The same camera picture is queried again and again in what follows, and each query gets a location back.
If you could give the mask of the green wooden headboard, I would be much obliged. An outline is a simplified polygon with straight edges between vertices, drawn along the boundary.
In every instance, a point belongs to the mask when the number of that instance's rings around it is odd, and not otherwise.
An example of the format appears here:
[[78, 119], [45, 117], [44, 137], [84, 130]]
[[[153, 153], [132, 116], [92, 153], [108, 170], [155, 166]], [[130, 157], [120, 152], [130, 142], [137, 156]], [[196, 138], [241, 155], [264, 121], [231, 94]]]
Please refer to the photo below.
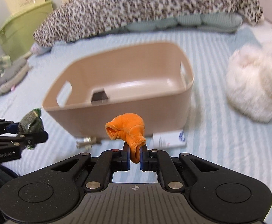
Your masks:
[[10, 16], [0, 29], [0, 45], [12, 61], [30, 51], [33, 33], [53, 11], [52, 1], [33, 5]]

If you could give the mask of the white fluffy plush toy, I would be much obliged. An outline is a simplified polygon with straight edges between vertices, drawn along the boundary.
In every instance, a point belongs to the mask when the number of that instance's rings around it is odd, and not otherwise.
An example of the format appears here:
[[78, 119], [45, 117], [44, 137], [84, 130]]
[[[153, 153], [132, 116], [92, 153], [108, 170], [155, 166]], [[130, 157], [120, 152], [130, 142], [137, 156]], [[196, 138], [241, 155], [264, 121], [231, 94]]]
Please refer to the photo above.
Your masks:
[[251, 120], [272, 120], [272, 43], [246, 44], [233, 53], [226, 95], [230, 105]]

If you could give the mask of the dark small cube box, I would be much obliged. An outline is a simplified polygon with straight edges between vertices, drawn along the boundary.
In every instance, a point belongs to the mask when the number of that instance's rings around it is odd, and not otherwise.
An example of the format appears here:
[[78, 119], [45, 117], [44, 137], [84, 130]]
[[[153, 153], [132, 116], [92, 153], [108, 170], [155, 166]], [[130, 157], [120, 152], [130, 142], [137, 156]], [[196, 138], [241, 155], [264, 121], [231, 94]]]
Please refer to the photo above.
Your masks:
[[107, 94], [105, 91], [97, 91], [94, 92], [91, 98], [91, 104], [96, 105], [96, 104], [103, 104], [106, 103], [109, 100]]

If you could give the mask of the beige plastic storage basket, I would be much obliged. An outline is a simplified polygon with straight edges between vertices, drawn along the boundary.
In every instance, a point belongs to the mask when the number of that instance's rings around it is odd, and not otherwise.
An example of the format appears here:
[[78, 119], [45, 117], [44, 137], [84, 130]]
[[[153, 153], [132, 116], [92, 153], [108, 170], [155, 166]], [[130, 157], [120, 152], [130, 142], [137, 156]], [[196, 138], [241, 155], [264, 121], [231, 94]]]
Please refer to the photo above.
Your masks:
[[[179, 130], [187, 121], [194, 72], [184, 50], [168, 41], [103, 51], [72, 62], [54, 81], [43, 108], [76, 138], [107, 138], [105, 124], [124, 113], [145, 134]], [[91, 104], [94, 92], [109, 100]]]

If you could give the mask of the pink pillow corner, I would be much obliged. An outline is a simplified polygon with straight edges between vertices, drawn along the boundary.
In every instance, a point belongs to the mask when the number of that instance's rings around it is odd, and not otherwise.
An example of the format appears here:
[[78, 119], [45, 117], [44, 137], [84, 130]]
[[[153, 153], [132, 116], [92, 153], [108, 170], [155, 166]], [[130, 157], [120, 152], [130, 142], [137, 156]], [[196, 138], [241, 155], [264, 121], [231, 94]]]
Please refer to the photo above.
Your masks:
[[37, 43], [33, 43], [33, 45], [30, 48], [30, 52], [34, 55], [43, 55], [50, 51], [51, 51], [51, 47], [44, 48], [39, 46]]

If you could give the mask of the green patterned pouch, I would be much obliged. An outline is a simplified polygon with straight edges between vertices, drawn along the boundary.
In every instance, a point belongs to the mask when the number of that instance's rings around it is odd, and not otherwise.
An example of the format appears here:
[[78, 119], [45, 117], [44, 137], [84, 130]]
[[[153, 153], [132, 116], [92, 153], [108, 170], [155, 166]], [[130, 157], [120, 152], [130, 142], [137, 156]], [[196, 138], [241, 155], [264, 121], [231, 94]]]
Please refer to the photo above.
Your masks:
[[32, 109], [18, 124], [18, 134], [20, 136], [31, 136], [26, 148], [33, 150], [36, 144], [40, 143], [43, 137], [44, 126], [41, 119], [42, 111], [40, 108]]

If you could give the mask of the leopard print blanket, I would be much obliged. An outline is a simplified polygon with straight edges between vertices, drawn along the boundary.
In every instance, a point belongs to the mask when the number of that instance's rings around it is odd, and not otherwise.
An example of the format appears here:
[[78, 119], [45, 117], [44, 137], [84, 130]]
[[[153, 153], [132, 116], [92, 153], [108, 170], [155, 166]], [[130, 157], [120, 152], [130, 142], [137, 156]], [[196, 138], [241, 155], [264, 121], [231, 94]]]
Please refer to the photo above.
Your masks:
[[251, 25], [263, 17], [259, 0], [68, 0], [34, 31], [41, 48], [73, 43], [143, 21], [193, 14], [239, 13]]

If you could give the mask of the grey cushion slipper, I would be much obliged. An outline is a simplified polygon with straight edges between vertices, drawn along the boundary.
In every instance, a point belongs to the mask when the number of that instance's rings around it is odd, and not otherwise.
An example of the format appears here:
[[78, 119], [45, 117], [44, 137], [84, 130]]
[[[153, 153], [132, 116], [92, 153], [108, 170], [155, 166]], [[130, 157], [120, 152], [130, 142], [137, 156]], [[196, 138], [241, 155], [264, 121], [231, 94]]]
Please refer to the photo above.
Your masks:
[[29, 64], [25, 58], [21, 58], [4, 71], [5, 74], [0, 78], [0, 96], [9, 93], [23, 81], [28, 74]]

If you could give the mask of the teal quilted comforter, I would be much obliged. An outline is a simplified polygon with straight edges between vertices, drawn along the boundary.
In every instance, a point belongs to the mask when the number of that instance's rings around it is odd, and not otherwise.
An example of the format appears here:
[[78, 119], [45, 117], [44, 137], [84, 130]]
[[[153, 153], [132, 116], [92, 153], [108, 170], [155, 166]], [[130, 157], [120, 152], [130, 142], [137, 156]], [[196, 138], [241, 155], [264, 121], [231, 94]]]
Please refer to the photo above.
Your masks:
[[196, 28], [211, 32], [234, 33], [243, 23], [237, 13], [192, 14], [160, 20], [141, 21], [128, 24], [126, 32], [148, 32], [171, 29], [174, 27]]

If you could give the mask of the white blue carton box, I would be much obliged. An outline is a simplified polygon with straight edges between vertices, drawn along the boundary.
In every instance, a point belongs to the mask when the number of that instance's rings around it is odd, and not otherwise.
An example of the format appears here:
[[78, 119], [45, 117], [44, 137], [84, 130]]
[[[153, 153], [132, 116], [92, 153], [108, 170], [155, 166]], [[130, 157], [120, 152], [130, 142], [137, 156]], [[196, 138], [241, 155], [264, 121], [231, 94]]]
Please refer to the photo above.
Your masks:
[[187, 145], [183, 130], [153, 133], [152, 139], [153, 147], [156, 149], [178, 148]]

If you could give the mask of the blue striped bed sheet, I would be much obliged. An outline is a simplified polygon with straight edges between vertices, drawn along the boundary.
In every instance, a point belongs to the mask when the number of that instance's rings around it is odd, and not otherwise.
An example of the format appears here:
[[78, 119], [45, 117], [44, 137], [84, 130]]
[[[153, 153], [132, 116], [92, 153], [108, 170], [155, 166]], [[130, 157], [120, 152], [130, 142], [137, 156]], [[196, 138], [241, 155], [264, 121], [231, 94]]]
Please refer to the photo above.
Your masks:
[[[272, 122], [255, 123], [235, 112], [225, 96], [225, 73], [232, 53], [260, 38], [245, 26], [225, 34], [174, 29], [149, 33], [112, 34], [57, 44], [50, 53], [31, 57], [31, 70], [11, 93], [0, 97], [0, 118], [19, 121], [39, 108], [59, 74], [74, 60], [104, 50], [136, 43], [172, 41], [188, 56], [195, 73], [191, 108], [182, 133], [186, 146], [171, 149], [177, 156], [189, 152], [265, 183], [272, 191]], [[266, 217], [272, 223], [272, 208]]]

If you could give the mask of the orange fabric pouch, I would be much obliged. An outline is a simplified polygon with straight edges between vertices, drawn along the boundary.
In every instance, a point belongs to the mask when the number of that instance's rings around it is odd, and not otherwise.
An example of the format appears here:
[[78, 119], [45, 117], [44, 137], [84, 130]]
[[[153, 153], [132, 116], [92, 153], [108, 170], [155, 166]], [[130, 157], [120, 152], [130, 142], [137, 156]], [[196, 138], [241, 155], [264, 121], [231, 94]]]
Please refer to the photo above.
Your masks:
[[105, 124], [105, 131], [111, 140], [123, 140], [130, 148], [130, 159], [140, 163], [140, 148], [147, 142], [143, 119], [134, 113], [125, 113]]

